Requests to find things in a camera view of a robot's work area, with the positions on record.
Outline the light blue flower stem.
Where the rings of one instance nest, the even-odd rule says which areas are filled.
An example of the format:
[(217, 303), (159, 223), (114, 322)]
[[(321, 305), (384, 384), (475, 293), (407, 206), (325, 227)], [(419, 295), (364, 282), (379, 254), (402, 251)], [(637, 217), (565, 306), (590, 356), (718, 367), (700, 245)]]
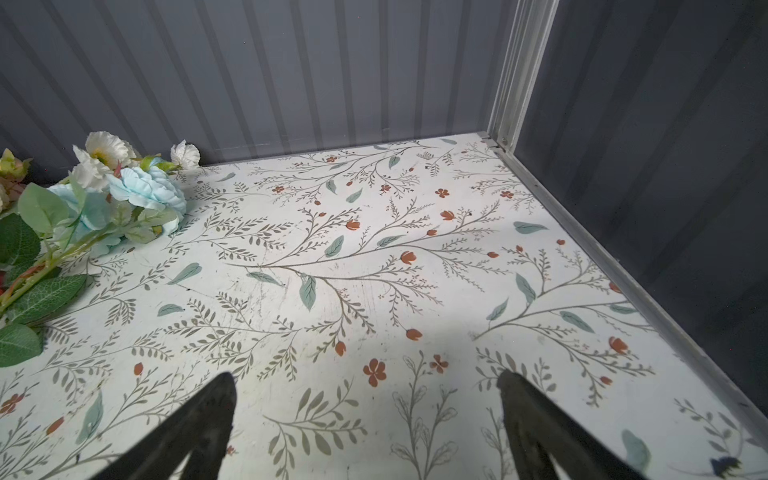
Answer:
[(27, 185), (1, 220), (1, 269), (11, 278), (2, 316), (19, 321), (11, 311), (22, 302), (54, 311), (73, 299), (84, 279), (44, 284), (68, 261), (103, 255), (124, 239), (146, 244), (174, 232), (187, 212), (171, 177), (177, 168), (158, 157), (114, 168), (91, 160), (55, 185)]

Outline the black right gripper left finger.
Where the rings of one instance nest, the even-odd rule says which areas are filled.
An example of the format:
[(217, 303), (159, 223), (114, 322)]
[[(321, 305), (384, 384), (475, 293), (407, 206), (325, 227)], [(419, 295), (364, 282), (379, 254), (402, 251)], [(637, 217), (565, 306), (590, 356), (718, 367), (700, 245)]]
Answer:
[(217, 375), (96, 479), (216, 479), (227, 455), (237, 403), (234, 377)]

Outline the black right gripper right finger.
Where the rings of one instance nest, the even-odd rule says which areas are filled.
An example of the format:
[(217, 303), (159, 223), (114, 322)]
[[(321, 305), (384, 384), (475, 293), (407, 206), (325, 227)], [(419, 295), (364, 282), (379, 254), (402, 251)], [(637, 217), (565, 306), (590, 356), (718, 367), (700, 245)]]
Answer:
[(504, 370), (497, 379), (503, 424), (520, 479), (641, 479), (522, 375)]

